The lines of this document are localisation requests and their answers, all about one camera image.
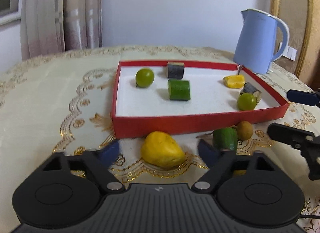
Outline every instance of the kettle handle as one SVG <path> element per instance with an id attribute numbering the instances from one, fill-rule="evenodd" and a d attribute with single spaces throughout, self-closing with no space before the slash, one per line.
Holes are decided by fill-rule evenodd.
<path id="1" fill-rule="evenodd" d="M 277 18 L 277 17 L 275 17 L 275 16 L 273 16 L 273 18 L 277 21 L 277 26 L 278 26 L 278 27 L 281 29 L 281 31 L 282 31 L 282 34 L 283 34 L 283 42 L 282 42 L 281 48 L 279 49 L 279 51 L 278 51 L 276 54 L 273 55 L 271 61 L 275 61 L 275 60 L 277 60 L 279 57 L 281 57 L 282 53 L 284 52 L 286 46 L 287 46 L 288 43 L 289 43 L 289 27 L 287 26 L 287 24 L 286 24 L 283 20 L 281 20 L 281 19 L 279 19 L 279 18 Z"/>

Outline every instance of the sheer curtain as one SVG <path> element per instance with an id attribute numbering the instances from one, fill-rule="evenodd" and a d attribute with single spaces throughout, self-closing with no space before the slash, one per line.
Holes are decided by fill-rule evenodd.
<path id="1" fill-rule="evenodd" d="M 22 59 L 101 46 L 101 0 L 23 0 Z"/>

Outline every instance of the patterned wallpaper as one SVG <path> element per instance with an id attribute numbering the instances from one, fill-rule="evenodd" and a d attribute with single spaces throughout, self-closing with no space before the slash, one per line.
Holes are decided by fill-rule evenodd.
<path id="1" fill-rule="evenodd" d="M 312 8 L 310 39 L 299 79 L 312 89 L 317 89 L 320 87 L 320 0 L 313 0 Z"/>
<path id="2" fill-rule="evenodd" d="M 292 61 L 282 56 L 276 60 L 276 64 L 283 67 L 287 71 L 294 73 L 299 54 L 302 47 L 304 32 L 307 22 L 308 0 L 281 0 L 280 13 L 281 18 L 288 26 L 290 31 L 289 46 L 297 50 L 296 60 Z M 276 50 L 282 41 L 281 31 L 278 30 Z"/>

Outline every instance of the ribbed gray surface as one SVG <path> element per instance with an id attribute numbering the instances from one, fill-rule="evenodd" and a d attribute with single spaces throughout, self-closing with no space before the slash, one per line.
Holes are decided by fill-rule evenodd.
<path id="1" fill-rule="evenodd" d="M 15 233 L 302 233 L 292 224 L 280 229 L 256 229 L 221 212 L 209 195 L 196 194 L 187 184 L 132 184 L 120 195 L 108 196 L 101 208 L 82 223 L 64 229 L 21 225 Z"/>

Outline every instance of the floral tablecloth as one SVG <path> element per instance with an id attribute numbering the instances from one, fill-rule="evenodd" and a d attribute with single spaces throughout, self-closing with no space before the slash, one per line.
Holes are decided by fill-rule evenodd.
<path id="1" fill-rule="evenodd" d="M 0 233 L 13 230 L 19 221 L 11 204 L 17 186 L 51 153 L 65 150 L 81 154 L 114 138 L 110 119 L 111 93 L 120 60 L 200 60 L 231 62 L 232 53 L 213 48 L 126 46 L 71 51 L 39 56 L 0 75 Z M 310 91 L 296 76 L 272 64 L 272 72 L 259 75 L 285 96 L 288 89 Z M 320 134 L 320 110 L 290 103 L 276 122 Z M 300 152 L 274 142 L 266 135 L 271 122 L 254 125 L 253 137 L 238 142 L 238 154 L 263 151 L 304 191 L 304 214 L 319 214 L 320 182 L 308 179 Z M 186 161 L 170 171 L 146 164 L 139 154 L 142 139 L 121 140 L 121 154 L 110 168 L 126 186 L 130 182 L 192 185 L 207 167 L 197 155 L 196 136 L 174 138 L 187 153 Z M 299 219 L 307 232 L 320 232 L 318 220 Z"/>

